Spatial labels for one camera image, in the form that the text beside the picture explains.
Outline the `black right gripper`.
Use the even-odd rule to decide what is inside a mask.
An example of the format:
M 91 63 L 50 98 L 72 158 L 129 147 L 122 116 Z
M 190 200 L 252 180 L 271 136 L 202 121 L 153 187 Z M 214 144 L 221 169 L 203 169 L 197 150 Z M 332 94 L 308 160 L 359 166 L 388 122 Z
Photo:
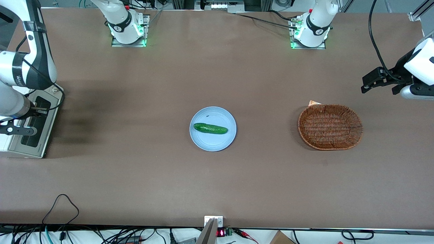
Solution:
M 29 127 L 29 128 L 35 128 L 34 125 L 30 125 L 30 120 L 32 117 L 43 117 L 46 118 L 48 116 L 48 111 L 45 110 L 36 110 L 34 111 L 34 114 L 31 114 L 29 116 L 24 115 L 23 117 L 19 118 L 12 118 L 12 117 L 1 117 L 1 128 L 8 126 L 8 123 L 13 123 L 14 126 L 17 127 Z

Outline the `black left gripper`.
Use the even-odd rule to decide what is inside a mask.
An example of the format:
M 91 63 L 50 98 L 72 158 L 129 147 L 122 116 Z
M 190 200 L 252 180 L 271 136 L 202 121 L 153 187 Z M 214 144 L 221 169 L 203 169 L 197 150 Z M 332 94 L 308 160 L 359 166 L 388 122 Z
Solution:
M 365 94 L 372 88 L 397 84 L 392 88 L 392 94 L 397 95 L 404 87 L 406 87 L 406 85 L 413 84 L 413 75 L 404 67 L 404 65 L 411 58 L 413 52 L 414 49 L 411 49 L 409 52 L 407 52 L 391 69 L 377 67 L 363 76 L 361 93 Z

